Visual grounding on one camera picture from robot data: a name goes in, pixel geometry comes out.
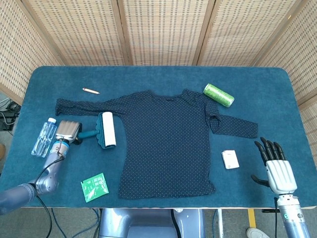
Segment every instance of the shirt sleeve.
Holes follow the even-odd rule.
[[[112,112],[120,117],[128,114],[132,101],[131,95],[105,102],[71,101],[59,98],[56,102],[55,114],[97,116],[99,113]]]
[[[219,114],[216,104],[217,102],[212,99],[207,98],[205,100],[206,122],[214,134],[257,138],[257,123],[231,116],[221,115]]]

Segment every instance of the floor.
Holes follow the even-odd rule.
[[[0,101],[5,99],[5,95],[0,94]],[[10,149],[12,136],[6,131],[0,131],[0,143],[6,147],[6,155]],[[0,172],[3,169],[5,158],[0,160]],[[85,208],[55,208],[55,216],[66,237],[70,238],[78,232],[89,228],[96,223],[97,217],[92,209]],[[205,210],[205,230],[206,238],[212,238],[212,217],[214,210]],[[311,236],[317,237],[317,209],[305,210],[307,226]],[[245,238],[245,231],[249,227],[247,210],[223,210],[223,225],[225,238]],[[257,228],[264,231],[270,238],[274,237],[274,214],[255,211]],[[96,226],[90,230],[76,236],[77,238],[92,238]],[[44,238],[49,230],[49,220],[43,208],[20,208],[7,215],[0,216],[0,237],[24,237],[24,238]],[[215,238],[218,237],[217,219],[214,228]],[[51,238],[63,237],[53,221]],[[278,214],[277,237],[287,238],[283,228],[282,220]]]

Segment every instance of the woven screen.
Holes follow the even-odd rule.
[[[58,62],[13,0],[0,1],[0,89],[17,103],[30,76],[41,65]]]
[[[123,65],[110,0],[29,0],[68,65]]]
[[[295,0],[222,0],[202,65],[250,65]]]
[[[191,65],[208,0],[124,0],[133,63]]]
[[[285,69],[300,100],[317,89],[317,0],[309,1],[260,66]]]
[[[317,166],[317,102],[301,111],[302,121]]]

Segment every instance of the white card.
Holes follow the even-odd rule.
[[[238,158],[234,150],[225,150],[222,153],[224,166],[226,169],[235,169],[239,167]]]

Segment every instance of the gray machine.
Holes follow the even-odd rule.
[[[0,215],[4,215],[25,206],[35,196],[54,192],[58,186],[58,172],[67,155],[71,143],[80,144],[77,134],[81,124],[62,121],[56,132],[54,143],[44,165],[44,169],[35,180],[0,193]],[[279,196],[277,201],[286,233],[289,238],[310,238],[303,212],[297,197],[292,193],[297,189],[292,168],[284,157],[279,144],[261,138],[264,148],[255,142],[263,159],[268,180],[252,179],[270,187]],[[158,237],[204,238],[204,216],[201,209],[123,209],[104,208],[100,227],[100,238],[127,238],[129,231],[137,227],[157,227]]]

